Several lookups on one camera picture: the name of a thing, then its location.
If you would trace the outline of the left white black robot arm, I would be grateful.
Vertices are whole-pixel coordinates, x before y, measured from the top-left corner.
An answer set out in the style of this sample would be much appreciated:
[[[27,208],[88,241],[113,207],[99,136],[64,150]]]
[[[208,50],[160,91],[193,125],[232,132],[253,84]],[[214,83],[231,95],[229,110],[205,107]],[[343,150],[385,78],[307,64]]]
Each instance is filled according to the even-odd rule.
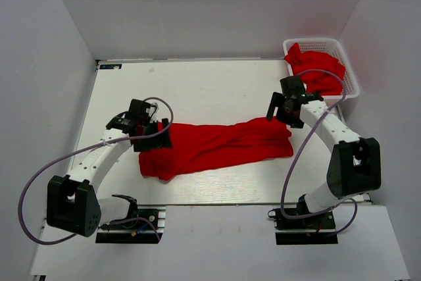
[[[89,237],[104,224],[131,228],[139,220],[133,197],[113,194],[99,199],[99,186],[119,158],[129,149],[142,152],[170,147],[167,118],[130,119],[114,117],[86,157],[64,176],[54,176],[47,185],[47,224]]]

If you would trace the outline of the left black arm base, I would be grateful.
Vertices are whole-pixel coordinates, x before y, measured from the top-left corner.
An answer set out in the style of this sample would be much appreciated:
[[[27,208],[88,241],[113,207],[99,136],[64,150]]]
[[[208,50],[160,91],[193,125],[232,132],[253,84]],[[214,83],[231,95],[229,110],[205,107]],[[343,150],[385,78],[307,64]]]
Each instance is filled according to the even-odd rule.
[[[137,212],[132,215],[141,217],[142,220],[135,220],[124,224],[104,224],[95,237],[96,244],[150,244],[156,245],[160,242],[164,233],[166,218],[165,207],[138,207]]]

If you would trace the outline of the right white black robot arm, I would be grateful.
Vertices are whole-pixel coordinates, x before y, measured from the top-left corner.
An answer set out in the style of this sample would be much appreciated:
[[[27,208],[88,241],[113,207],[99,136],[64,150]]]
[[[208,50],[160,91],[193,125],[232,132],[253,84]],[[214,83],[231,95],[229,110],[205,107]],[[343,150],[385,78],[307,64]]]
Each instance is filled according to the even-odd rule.
[[[311,129],[285,178],[280,205],[285,205],[289,180],[301,153],[313,135],[317,135],[331,153],[326,180],[316,189],[301,196],[297,202],[298,222],[313,227],[328,212],[347,199],[380,188],[380,145],[375,138],[363,138],[348,128],[320,96],[304,93],[287,97],[275,92],[270,100],[267,120],[276,118],[294,128],[308,125]]]

